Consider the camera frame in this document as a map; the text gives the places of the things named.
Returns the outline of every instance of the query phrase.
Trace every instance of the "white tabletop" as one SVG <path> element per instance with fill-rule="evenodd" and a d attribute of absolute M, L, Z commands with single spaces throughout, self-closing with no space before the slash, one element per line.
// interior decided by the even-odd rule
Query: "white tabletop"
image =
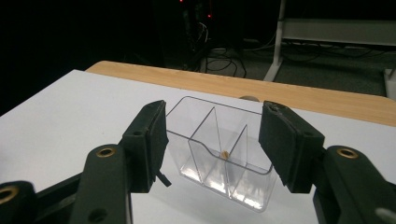
<path fill-rule="evenodd" d="M 76 175 L 92 149 L 119 142 L 143 105 L 165 100 L 169 111 L 187 95 L 262 111 L 262 103 L 75 70 L 0 118 L 0 183 L 26 180 L 40 191 Z M 395 127 L 295 112 L 326 136 L 325 147 L 360 150 L 396 183 Z M 290 194 L 279 179 L 266 211 L 255 213 L 181 177 L 168 152 L 162 172 L 173 185 L 133 194 L 134 223 L 318 223 L 312 193 Z"/>

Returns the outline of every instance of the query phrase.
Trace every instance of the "table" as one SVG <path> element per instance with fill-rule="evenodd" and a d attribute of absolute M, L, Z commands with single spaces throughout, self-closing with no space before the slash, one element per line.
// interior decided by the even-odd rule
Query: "table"
<path fill-rule="evenodd" d="M 157 85 L 160 83 L 172 88 Z M 167 103 L 167 112 L 186 95 L 261 112 L 262 103 L 196 91 L 198 89 L 223 90 L 222 94 L 229 96 L 249 94 L 261 100 L 286 102 L 285 105 L 292 107 L 326 136 L 325 147 L 345 145 L 359 149 L 388 181 L 396 182 L 396 128 L 390 119 L 394 109 L 389 109 L 394 103 L 386 98 L 101 62 L 87 72 L 74 70 L 66 74 L 0 117 L 0 183 L 21 179 L 32 182 L 40 191 L 80 173 L 89 151 L 104 144 L 118 143 L 140 108 L 159 99 Z M 316 99 L 317 102 L 308 104 L 304 99 Z M 345 106 L 341 109 L 320 106 L 320 99 Z M 373 110 L 388 113 L 389 117 L 382 122 L 389 124 L 382 124 L 381 119 L 379 122 L 362 120 L 377 119 L 377 116 L 362 116 L 370 115 L 367 112 L 347 113 L 350 108 L 363 109 L 361 105 L 376 105 L 381 100 L 389 107 L 373 107 Z M 355 117 L 349 119 L 330 113 Z M 135 223 L 317 223 L 312 193 L 290 194 L 280 180 L 276 181 L 266 211 L 256 213 L 182 178 L 168 150 L 162 172 L 173 185 L 166 188 L 157 181 L 149 194 L 133 194 Z"/>
<path fill-rule="evenodd" d="M 107 61 L 94 64 L 87 72 L 236 98 L 251 95 L 261 102 L 396 126 L 396 102 L 381 96 Z"/>

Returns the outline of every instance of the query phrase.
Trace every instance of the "small brown object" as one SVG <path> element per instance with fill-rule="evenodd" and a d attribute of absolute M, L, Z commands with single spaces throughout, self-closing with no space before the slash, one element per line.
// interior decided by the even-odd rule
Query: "small brown object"
<path fill-rule="evenodd" d="M 228 151 L 224 150 L 224 151 L 221 151 L 220 156 L 221 156 L 224 160 L 228 160 L 228 158 L 230 157 L 230 153 L 228 153 Z"/>

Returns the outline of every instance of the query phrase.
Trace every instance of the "transparent organizer box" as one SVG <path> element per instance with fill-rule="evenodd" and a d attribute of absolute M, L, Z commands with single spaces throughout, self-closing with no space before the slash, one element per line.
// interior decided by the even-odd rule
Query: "transparent organizer box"
<path fill-rule="evenodd" d="M 259 139 L 262 115 L 184 97 L 166 116 L 168 150 L 182 176 L 256 212 L 276 172 Z"/>

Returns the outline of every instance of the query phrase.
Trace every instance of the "round metallic object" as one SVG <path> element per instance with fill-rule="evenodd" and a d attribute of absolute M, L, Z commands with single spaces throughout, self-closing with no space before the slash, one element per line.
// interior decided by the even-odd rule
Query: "round metallic object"
<path fill-rule="evenodd" d="M 359 157 L 358 153 L 356 153 L 354 150 L 349 148 L 338 148 L 337 153 L 338 155 L 348 159 L 356 159 Z"/>
<path fill-rule="evenodd" d="M 96 152 L 96 156 L 100 158 L 111 157 L 116 153 L 116 149 L 112 147 L 105 147 Z"/>
<path fill-rule="evenodd" d="M 0 204 L 9 202 L 15 196 L 17 196 L 20 190 L 15 186 L 7 186 L 0 189 Z"/>

